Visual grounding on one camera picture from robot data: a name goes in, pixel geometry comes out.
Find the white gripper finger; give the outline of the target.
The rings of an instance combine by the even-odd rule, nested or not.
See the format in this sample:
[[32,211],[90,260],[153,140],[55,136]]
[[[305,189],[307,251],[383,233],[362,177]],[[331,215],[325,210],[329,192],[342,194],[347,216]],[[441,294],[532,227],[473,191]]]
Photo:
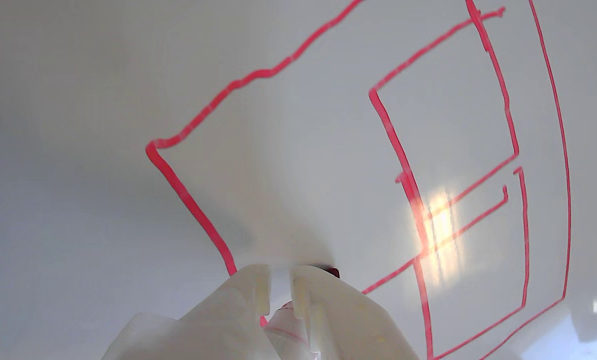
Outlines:
[[270,312],[270,267],[248,265],[179,319],[138,313],[105,360],[277,360],[260,324]]
[[417,360],[387,310],[313,265],[290,271],[292,307],[322,360]]

